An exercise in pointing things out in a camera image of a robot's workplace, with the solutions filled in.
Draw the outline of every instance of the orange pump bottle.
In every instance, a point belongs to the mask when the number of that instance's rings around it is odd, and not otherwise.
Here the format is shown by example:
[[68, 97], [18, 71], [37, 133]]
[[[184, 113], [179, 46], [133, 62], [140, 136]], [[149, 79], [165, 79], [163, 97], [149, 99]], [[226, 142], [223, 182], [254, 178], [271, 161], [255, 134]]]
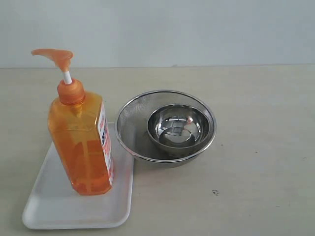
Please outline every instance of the orange pump bottle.
[[84, 91], [82, 83], [71, 78], [72, 52], [31, 53], [51, 59], [64, 75], [57, 88], [59, 97], [50, 107], [48, 128], [73, 189], [81, 195], [106, 193], [113, 182], [113, 160], [102, 97]]

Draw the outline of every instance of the beige table surface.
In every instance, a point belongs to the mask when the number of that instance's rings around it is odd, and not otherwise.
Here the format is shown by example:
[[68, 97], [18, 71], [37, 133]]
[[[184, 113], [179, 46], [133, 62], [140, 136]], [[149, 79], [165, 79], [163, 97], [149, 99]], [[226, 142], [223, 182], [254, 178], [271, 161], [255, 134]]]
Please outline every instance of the beige table surface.
[[175, 169], [135, 162], [131, 213], [118, 228], [28, 230], [21, 215], [51, 142], [47, 112], [62, 75], [0, 69], [1, 235], [315, 235], [315, 65], [72, 69], [71, 75], [104, 97], [110, 121], [139, 93], [191, 93], [215, 113], [217, 136]]

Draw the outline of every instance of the pump nozzle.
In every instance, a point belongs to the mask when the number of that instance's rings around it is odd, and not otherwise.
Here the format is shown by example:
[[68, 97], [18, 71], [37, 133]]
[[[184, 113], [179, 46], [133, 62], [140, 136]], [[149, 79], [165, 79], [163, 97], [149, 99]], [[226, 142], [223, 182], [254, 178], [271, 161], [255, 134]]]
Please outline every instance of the pump nozzle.
[[41, 55], [52, 60], [57, 67], [63, 72], [63, 81], [66, 85], [72, 83], [69, 72], [70, 60], [73, 53], [67, 50], [58, 49], [36, 49], [31, 52], [32, 55]]

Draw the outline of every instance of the bowl rim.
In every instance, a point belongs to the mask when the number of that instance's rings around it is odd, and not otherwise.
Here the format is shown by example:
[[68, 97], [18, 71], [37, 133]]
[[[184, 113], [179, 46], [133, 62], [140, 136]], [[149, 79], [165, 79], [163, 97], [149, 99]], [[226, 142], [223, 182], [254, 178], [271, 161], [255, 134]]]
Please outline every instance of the bowl rim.
[[[142, 156], [134, 151], [132, 151], [131, 149], [129, 149], [122, 141], [122, 139], [120, 138], [120, 135], [118, 133], [118, 119], [119, 119], [119, 116], [121, 115], [122, 111], [126, 108], [126, 106], [128, 106], [131, 102], [133, 102], [134, 100], [140, 98], [140, 97], [143, 97], [143, 96], [146, 96], [146, 95], [149, 95], [149, 94], [153, 94], [153, 93], [160, 93], [160, 92], [169, 92], [169, 93], [177, 93], [177, 94], [180, 94], [180, 95], [184, 95], [184, 96], [187, 96], [187, 97], [190, 97], [192, 99], [194, 99], [195, 101], [199, 102], [200, 104], [202, 104], [209, 112], [209, 114], [211, 115], [212, 119], [213, 119], [213, 133], [212, 133], [212, 137], [209, 139], [208, 143], [202, 148], [200, 149], [199, 151], [189, 155], [189, 156], [186, 156], [186, 157], [182, 157], [182, 158], [178, 158], [178, 159], [170, 159], [170, 160], [163, 160], [163, 159], [153, 159], [153, 158], [149, 158], [149, 157], [146, 157], [146, 156]], [[150, 161], [150, 162], [155, 162], [155, 163], [176, 163], [176, 162], [182, 162], [182, 161], [187, 161], [197, 155], [199, 155], [200, 153], [202, 153], [204, 150], [206, 150], [210, 145], [211, 143], [213, 142], [215, 136], [216, 136], [216, 133], [217, 133], [217, 121], [216, 121], [216, 118], [213, 114], [213, 112], [211, 111], [211, 109], [208, 107], [207, 104], [205, 104], [203, 101], [201, 101], [200, 99], [198, 99], [197, 97], [193, 96], [193, 95], [190, 95], [188, 93], [185, 93], [185, 92], [180, 92], [180, 91], [176, 91], [176, 90], [168, 90], [168, 89], [159, 89], [159, 90], [152, 90], [152, 91], [148, 91], [148, 92], [144, 92], [142, 94], [139, 94], [135, 97], [133, 97], [131, 100], [129, 100], [126, 104], [124, 104], [120, 110], [118, 111], [118, 115], [115, 119], [115, 135], [116, 135], [116, 138], [118, 139], [118, 142], [124, 147], [124, 149], [129, 152], [131, 155], [133, 156], [136, 156], [142, 160], [145, 160], [145, 161]]]
[[[191, 145], [191, 146], [187, 146], [187, 147], [172, 147], [172, 146], [168, 146], [168, 145], [165, 145], [165, 144], [162, 144], [160, 143], [159, 141], [157, 141], [151, 134], [151, 132], [149, 131], [149, 121], [151, 119], [151, 117], [159, 110], [163, 109], [163, 108], [166, 108], [166, 107], [170, 107], [170, 106], [175, 106], [175, 105], [179, 105], [179, 106], [186, 106], [186, 107], [190, 107], [190, 108], [193, 108], [195, 110], [197, 110], [198, 112], [200, 112], [207, 120], [208, 122], [208, 125], [209, 125], [209, 128], [208, 128], [208, 132], [207, 132], [207, 135], [202, 139], [200, 140], [198, 143], [194, 144], [194, 145]], [[198, 108], [196, 107], [193, 107], [193, 106], [190, 106], [190, 105], [186, 105], [186, 104], [179, 104], [179, 103], [172, 103], [172, 104], [168, 104], [168, 105], [165, 105], [165, 106], [162, 106], [160, 108], [157, 108], [154, 112], [151, 113], [151, 115], [149, 116], [149, 119], [147, 121], [147, 132], [149, 134], [149, 137], [150, 139], [157, 145], [161, 145], [162, 147], [165, 147], [165, 148], [170, 148], [170, 149], [179, 149], [179, 150], [184, 150], [184, 149], [188, 149], [188, 148], [193, 148], [193, 147], [196, 147], [198, 145], [200, 145], [202, 142], [204, 142], [205, 140], [207, 140], [207, 138], [209, 137], [210, 135], [210, 121], [208, 119], [208, 117], [206, 115], [203, 114], [203, 112], [201, 110], [199, 110]]]

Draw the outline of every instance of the white pump stem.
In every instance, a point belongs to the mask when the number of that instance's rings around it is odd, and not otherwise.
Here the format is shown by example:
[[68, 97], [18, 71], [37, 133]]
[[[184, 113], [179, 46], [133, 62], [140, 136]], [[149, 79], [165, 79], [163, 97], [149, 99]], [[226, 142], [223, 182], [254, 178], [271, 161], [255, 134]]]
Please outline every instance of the white pump stem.
[[69, 71], [66, 71], [63, 73], [63, 81], [66, 85], [69, 85], [72, 83], [72, 79], [71, 79]]

